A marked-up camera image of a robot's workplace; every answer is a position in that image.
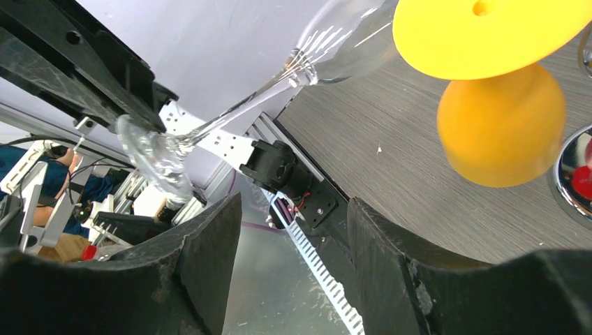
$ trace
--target red object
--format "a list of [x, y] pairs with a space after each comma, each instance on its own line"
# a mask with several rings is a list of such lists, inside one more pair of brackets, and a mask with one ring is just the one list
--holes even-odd
[[96, 255], [96, 251], [98, 250], [95, 246], [85, 246], [82, 250], [82, 254], [80, 255], [81, 260], [92, 260]]
[[586, 200], [592, 200], [592, 170], [587, 166], [580, 166], [572, 173], [572, 187]]
[[584, 153], [584, 157], [586, 159], [586, 163], [588, 163], [592, 159], [592, 141], [586, 144], [586, 151]]

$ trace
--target bolt hole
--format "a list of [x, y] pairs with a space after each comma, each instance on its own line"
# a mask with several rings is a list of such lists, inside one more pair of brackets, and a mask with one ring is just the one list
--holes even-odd
[[78, 31], [69, 31], [66, 33], [66, 41], [71, 45], [79, 45], [82, 42], [82, 37]]

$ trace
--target clear glass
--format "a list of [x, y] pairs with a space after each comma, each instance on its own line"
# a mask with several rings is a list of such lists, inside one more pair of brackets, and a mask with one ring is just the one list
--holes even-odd
[[577, 51], [579, 68], [589, 79], [592, 79], [592, 50], [586, 48], [586, 46], [590, 41], [591, 32], [592, 22], [588, 23], [588, 26], [584, 29], [582, 40], [579, 42], [579, 48]]
[[117, 133], [133, 164], [160, 191], [191, 198], [184, 159], [212, 131], [294, 87], [341, 82], [366, 75], [399, 55], [392, 20], [399, 0], [331, 0], [311, 20], [284, 67], [267, 84], [186, 135], [147, 132], [129, 116]]

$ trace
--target chrome object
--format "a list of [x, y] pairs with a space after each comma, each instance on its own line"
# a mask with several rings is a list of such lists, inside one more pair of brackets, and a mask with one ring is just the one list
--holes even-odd
[[592, 22], [590, 22], [584, 29], [582, 40], [579, 42], [579, 48], [577, 51], [577, 63], [579, 64], [579, 68], [590, 79], [592, 79], [592, 50], [587, 49], [586, 46], [590, 41], [591, 32]]
[[574, 220], [592, 230], [592, 203], [573, 187], [573, 172], [586, 166], [592, 157], [586, 157], [586, 148], [592, 142], [592, 126], [571, 135], [561, 148], [561, 155], [548, 174], [553, 196], [559, 206]]

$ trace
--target white bracket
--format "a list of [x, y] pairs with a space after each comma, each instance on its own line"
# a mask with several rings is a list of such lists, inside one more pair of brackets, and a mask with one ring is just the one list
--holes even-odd
[[[92, 168], [87, 168], [90, 159], [88, 157], [82, 157], [74, 171], [71, 174], [75, 174], [72, 179], [70, 179], [70, 183], [77, 184], [77, 185], [86, 185], [87, 181], [91, 175]], [[49, 246], [50, 248], [54, 247], [61, 234], [64, 232], [64, 228], [68, 222], [68, 219], [72, 215], [74, 208], [76, 206], [76, 202], [80, 197], [80, 193], [74, 191], [70, 188], [67, 188], [63, 191], [60, 195], [57, 203], [54, 207], [52, 215], [50, 219], [47, 221], [45, 225], [45, 229], [43, 231], [43, 237], [39, 241], [39, 243], [43, 246]]]
[[37, 163], [37, 160], [45, 152], [43, 141], [35, 141], [33, 145], [24, 153], [20, 160], [6, 174], [6, 177], [0, 181], [0, 190], [7, 194], [16, 191], [19, 183], [27, 172]]
[[[167, 128], [167, 133], [184, 135], [205, 122], [188, 113], [176, 101], [165, 105], [158, 114]], [[228, 131], [213, 131], [203, 139], [198, 147], [222, 158], [233, 169], [240, 172], [240, 166], [246, 164], [253, 153], [252, 138], [234, 135]]]
[[35, 210], [37, 210], [39, 195], [41, 195], [41, 187], [43, 186], [46, 172], [46, 162], [35, 164], [30, 173], [23, 175], [24, 180], [20, 184], [19, 190], [14, 192], [14, 195], [21, 197], [23, 202], [24, 217], [20, 226], [20, 233], [22, 235], [20, 242], [21, 251], [25, 251], [27, 248], [30, 236], [37, 238], [37, 241], [40, 241], [43, 236], [43, 228], [33, 226], [33, 217]]
[[82, 227], [89, 229], [89, 241], [94, 243], [97, 239], [100, 239], [104, 235], [102, 229], [95, 226], [95, 219], [100, 211], [106, 211], [108, 213], [114, 212], [114, 199], [113, 195], [107, 195], [103, 202], [93, 201], [91, 203], [92, 209], [89, 218], [81, 224]]

